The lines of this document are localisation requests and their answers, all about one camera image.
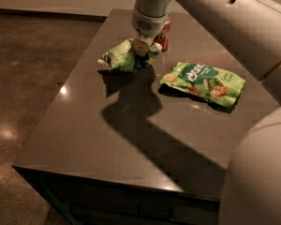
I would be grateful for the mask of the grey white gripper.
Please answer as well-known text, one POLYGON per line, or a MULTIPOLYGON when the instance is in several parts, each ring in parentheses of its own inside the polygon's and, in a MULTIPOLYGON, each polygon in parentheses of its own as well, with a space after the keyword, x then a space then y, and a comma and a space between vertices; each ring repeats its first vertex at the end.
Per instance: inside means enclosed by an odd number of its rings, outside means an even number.
POLYGON ((132 13, 132 26, 138 32, 133 39, 133 50, 138 56, 144 57, 156 37, 165 25, 168 15, 150 17, 142 14, 137 9, 132 13))

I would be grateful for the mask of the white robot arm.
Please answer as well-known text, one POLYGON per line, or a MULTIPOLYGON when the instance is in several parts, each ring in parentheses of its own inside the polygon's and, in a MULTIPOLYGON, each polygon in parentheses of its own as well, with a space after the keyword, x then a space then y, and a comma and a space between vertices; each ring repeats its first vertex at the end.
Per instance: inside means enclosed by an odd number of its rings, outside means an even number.
POLYGON ((230 158, 220 225, 281 225, 281 6, 271 0, 135 0, 134 50, 144 56, 176 1, 270 93, 279 107, 230 158))

